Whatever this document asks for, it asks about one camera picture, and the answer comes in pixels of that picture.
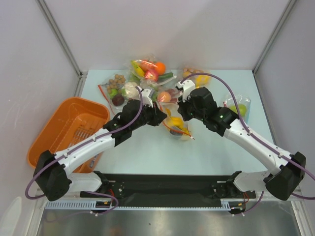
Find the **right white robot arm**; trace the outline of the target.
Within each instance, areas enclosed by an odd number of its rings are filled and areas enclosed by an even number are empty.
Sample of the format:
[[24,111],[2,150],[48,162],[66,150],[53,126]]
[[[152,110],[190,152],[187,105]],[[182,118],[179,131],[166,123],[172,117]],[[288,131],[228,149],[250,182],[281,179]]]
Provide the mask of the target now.
[[193,118],[201,121],[210,131],[218,133],[255,157],[267,169],[265,172],[235,172],[227,192],[239,197],[247,191],[268,191],[280,200],[287,200],[302,181],[306,158],[300,153],[292,154],[264,138],[256,140],[258,135],[241,123],[239,116],[227,107],[219,107],[211,92],[205,88],[184,86],[179,88],[178,112],[183,120]]

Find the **zip bag with yellow fruit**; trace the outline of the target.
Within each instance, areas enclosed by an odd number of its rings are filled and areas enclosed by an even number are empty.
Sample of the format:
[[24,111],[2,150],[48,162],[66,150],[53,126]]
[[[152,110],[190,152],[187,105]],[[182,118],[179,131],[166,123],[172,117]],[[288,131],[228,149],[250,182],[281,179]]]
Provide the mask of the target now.
[[165,107],[163,111],[167,114],[167,118],[162,122],[162,124],[172,138],[181,141],[195,139],[192,135],[188,122],[183,120],[176,108]]

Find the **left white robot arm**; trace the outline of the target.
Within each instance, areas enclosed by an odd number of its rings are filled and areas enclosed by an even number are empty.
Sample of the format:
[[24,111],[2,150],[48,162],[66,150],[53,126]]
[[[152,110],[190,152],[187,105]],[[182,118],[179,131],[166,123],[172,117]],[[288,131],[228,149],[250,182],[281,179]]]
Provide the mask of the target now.
[[149,106],[130,100],[120,113],[85,140],[56,153],[44,151],[39,156],[33,181],[51,202],[73,191],[74,187],[79,192],[93,192],[102,197],[108,192],[108,184],[94,172],[83,174],[82,178],[74,177],[77,167],[126,141],[134,130],[144,125],[158,126],[166,117],[156,103]]

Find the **zip bag with cauliflower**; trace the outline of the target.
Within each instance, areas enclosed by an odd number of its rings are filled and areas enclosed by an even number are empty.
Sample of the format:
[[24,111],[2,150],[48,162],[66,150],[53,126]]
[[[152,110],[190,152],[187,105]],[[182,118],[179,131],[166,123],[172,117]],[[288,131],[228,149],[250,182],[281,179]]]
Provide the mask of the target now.
[[129,100],[139,97],[137,86],[141,80],[133,73],[130,75],[116,73],[98,85],[101,94],[111,108],[120,109]]

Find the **dark purple fake fruit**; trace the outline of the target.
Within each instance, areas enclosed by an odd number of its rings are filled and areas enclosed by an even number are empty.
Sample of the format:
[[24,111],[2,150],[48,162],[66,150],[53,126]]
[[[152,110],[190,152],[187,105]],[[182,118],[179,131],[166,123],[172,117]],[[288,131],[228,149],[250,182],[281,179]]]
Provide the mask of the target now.
[[172,126],[170,129],[169,129],[169,132],[171,135],[173,136],[176,136],[176,137],[181,137],[184,135],[182,129],[176,127],[176,126]]

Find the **yellow fake pepper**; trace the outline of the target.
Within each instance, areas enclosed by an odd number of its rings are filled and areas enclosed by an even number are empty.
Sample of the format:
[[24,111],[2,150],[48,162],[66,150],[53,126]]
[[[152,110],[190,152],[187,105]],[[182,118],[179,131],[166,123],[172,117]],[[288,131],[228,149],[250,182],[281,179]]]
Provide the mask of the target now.
[[185,126],[184,121],[180,117],[170,117],[169,123],[171,126],[175,126],[180,129],[183,129]]

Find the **orange plastic basket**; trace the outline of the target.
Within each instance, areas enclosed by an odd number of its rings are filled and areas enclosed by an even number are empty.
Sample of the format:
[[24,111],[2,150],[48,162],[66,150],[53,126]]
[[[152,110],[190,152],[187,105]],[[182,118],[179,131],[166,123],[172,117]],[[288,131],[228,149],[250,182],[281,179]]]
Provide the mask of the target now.
[[110,112],[104,105],[80,97],[66,99],[31,145],[28,164],[35,168],[44,151],[55,153],[70,148],[93,135],[109,120]]

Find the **zip bag with orange top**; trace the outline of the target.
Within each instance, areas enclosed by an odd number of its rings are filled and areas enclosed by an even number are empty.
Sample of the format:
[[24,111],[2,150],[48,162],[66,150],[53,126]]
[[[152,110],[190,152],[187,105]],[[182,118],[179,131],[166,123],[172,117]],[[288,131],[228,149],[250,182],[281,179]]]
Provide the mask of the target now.
[[129,65],[134,76],[150,84],[164,85],[176,78],[166,63],[153,54],[132,58]]

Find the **zip bag with yellow peppers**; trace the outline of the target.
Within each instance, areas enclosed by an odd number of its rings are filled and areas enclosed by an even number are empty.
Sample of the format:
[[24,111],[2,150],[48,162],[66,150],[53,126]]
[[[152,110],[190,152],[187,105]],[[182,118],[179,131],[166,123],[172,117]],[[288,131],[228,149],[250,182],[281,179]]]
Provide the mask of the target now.
[[[185,64],[183,66],[182,72],[180,73],[179,81],[184,79],[185,77],[196,74],[196,73],[210,73],[208,70],[197,66],[195,64]],[[188,78],[188,80],[191,80],[194,82],[196,88],[204,87],[211,81],[211,77],[207,75],[193,75]]]

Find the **zip bag with green pear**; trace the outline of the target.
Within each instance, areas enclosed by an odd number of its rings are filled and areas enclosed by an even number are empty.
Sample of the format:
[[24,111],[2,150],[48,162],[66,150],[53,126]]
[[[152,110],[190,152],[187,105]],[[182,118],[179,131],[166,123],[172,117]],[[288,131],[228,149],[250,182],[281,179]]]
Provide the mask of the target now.
[[[250,113],[250,107],[251,107],[251,99],[248,96],[245,96],[244,94],[241,94],[241,93],[234,94],[234,96],[235,96],[241,117],[243,118],[244,122],[247,123],[249,119],[249,113]],[[227,107],[231,109],[233,112],[238,113],[231,93],[228,93],[224,97],[222,104],[224,107]]]

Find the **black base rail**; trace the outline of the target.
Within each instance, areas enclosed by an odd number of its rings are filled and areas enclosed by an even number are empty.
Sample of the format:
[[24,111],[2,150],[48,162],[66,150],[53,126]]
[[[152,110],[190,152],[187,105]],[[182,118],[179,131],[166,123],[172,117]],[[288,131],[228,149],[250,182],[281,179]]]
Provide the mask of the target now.
[[97,192],[110,194],[126,205],[203,206],[215,200],[256,198],[254,191],[238,190],[230,176],[95,174],[102,183]]

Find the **zip bag with lobster grapes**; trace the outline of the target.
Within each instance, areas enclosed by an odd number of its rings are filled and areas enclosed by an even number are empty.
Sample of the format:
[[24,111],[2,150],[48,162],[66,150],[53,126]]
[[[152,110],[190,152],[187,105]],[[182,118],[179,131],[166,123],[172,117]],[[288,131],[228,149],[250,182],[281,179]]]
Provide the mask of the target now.
[[152,81],[142,81],[140,87],[149,89],[149,98],[157,104],[176,104],[180,92],[175,88],[176,80],[168,81],[167,83],[154,83]]

